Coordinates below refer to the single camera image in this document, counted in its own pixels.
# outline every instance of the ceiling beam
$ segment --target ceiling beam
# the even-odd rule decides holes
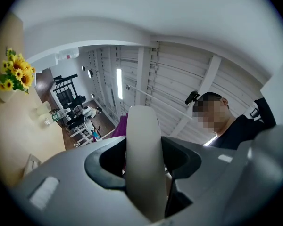
[[[120,99],[118,98],[118,91],[117,91],[117,53],[120,54],[120,47],[116,46],[109,46],[108,47],[108,60],[109,60],[109,67],[110,67],[110,74],[111,74],[111,81],[112,81],[112,91],[113,91],[113,98],[117,110],[118,121],[121,118],[122,110]]]
[[[150,72],[150,48],[139,47],[137,56],[137,83],[136,88],[147,92],[148,78]],[[135,105],[145,105],[146,95],[136,91]]]
[[[214,55],[209,63],[208,70],[206,71],[206,74],[202,80],[200,89],[198,90],[198,94],[203,95],[204,93],[208,92],[217,74],[220,63],[221,63],[221,57]],[[190,106],[186,111],[186,114],[190,117],[192,117],[193,105],[194,105],[194,102],[190,103]],[[170,136],[176,137],[188,122],[189,122],[189,119],[186,116],[181,118],[180,122],[174,128]]]

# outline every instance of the sunflower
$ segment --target sunflower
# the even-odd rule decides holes
[[[23,62],[25,62],[25,59],[23,58],[22,54],[18,54],[18,59],[22,60]]]
[[[13,81],[12,81],[11,79],[5,80],[5,82],[4,82],[4,87],[5,87],[5,90],[6,90],[6,91],[12,90],[13,87],[14,87]]]
[[[1,91],[6,91],[5,87],[4,87],[4,84],[0,83],[0,90]]]
[[[3,66],[2,66],[2,71],[3,72],[6,72],[6,70],[8,69],[9,67],[9,63],[5,60],[3,60]]]
[[[9,69],[14,73],[17,69],[25,70],[28,63],[19,59],[17,55],[10,55]]]
[[[30,73],[25,72],[20,82],[24,88],[28,89],[33,83],[33,76]]]
[[[16,69],[16,71],[14,72],[14,76],[17,80],[21,81],[21,78],[23,77],[23,70]]]
[[[34,67],[32,67],[30,64],[27,65],[27,68],[26,68],[27,72],[30,73],[30,74],[33,74],[36,72],[36,69]]]

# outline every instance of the flower vase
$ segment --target flower vase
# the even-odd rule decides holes
[[[2,91],[0,89],[0,99],[3,101],[3,102],[8,102],[12,97],[13,95],[16,93],[17,90],[11,90],[11,91]]]

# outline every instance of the gray machine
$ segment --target gray machine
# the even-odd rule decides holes
[[[165,219],[152,223],[126,195],[126,137],[59,153],[11,194],[44,225],[231,225],[257,212],[283,184],[283,126],[237,151],[161,137],[172,175]]]

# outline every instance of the white label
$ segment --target white label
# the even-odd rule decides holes
[[[226,155],[220,155],[220,156],[218,156],[218,159],[225,161],[225,162],[228,162],[228,163],[231,163],[233,158],[230,157],[230,156],[226,156]]]
[[[48,177],[33,193],[29,201],[38,209],[44,210],[48,201],[57,189],[59,181],[54,177]]]

